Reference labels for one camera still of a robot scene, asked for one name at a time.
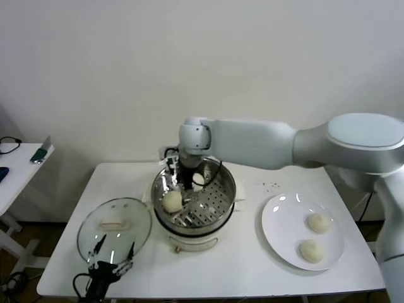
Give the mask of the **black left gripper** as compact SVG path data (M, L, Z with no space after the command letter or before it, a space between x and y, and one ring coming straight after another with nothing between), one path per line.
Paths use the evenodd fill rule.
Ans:
M95 247L88 252L88 269L91 278L90 286L83 297L83 302L103 302L111 284L121 279L120 275L126 274L133 267L134 242L132 242L124 261L118 265L105 261L97 263L97 256L104 244L104 234L96 243Z

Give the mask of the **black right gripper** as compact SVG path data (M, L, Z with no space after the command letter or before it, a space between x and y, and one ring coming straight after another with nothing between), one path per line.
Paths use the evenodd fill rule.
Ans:
M193 175L194 169L186 167L181 161L179 161L179 179L182 184L182 205L186 205L189 202L189 190L192 190L193 188Z

